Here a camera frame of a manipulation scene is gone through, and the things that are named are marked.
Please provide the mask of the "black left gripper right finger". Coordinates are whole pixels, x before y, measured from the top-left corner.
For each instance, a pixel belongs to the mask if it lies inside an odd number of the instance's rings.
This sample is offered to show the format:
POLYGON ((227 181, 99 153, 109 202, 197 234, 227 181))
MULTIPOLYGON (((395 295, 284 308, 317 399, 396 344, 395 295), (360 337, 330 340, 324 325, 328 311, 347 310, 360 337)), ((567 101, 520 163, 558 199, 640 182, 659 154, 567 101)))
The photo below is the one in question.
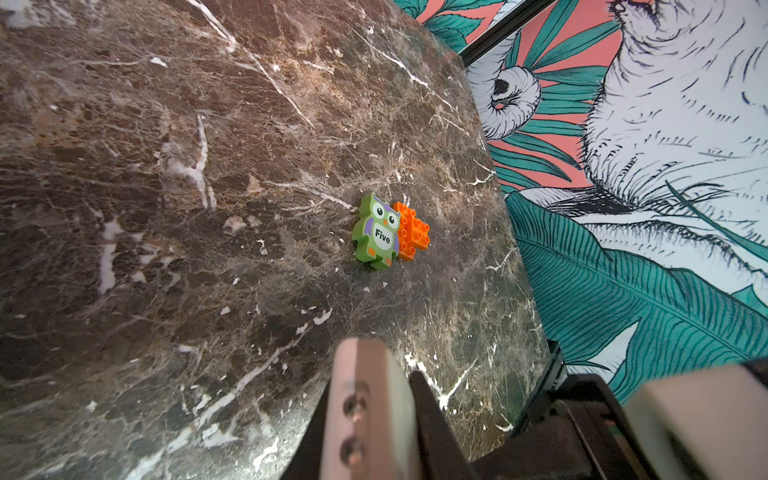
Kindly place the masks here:
POLYGON ((526 410, 523 430, 473 462, 481 479, 652 479, 615 396, 595 374, 568 377, 526 410))

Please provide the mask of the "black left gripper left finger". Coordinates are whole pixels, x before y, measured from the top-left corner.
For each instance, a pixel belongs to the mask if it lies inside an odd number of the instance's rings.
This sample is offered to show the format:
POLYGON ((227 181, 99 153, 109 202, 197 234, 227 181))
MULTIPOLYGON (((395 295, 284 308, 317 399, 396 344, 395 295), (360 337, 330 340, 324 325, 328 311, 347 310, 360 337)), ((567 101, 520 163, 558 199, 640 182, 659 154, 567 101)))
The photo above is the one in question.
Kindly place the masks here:
POLYGON ((425 479, 478 479, 440 410, 425 375, 409 374, 414 398, 420 460, 425 479))

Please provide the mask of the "grey remote control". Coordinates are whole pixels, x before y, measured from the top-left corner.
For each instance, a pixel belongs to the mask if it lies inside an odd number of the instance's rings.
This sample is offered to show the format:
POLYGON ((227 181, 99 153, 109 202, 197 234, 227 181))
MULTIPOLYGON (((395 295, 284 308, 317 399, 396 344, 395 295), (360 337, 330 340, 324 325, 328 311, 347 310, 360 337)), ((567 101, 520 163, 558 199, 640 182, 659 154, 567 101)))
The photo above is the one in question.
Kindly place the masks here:
POLYGON ((423 477, 414 397, 380 339, 347 338, 336 349, 319 477, 423 477))

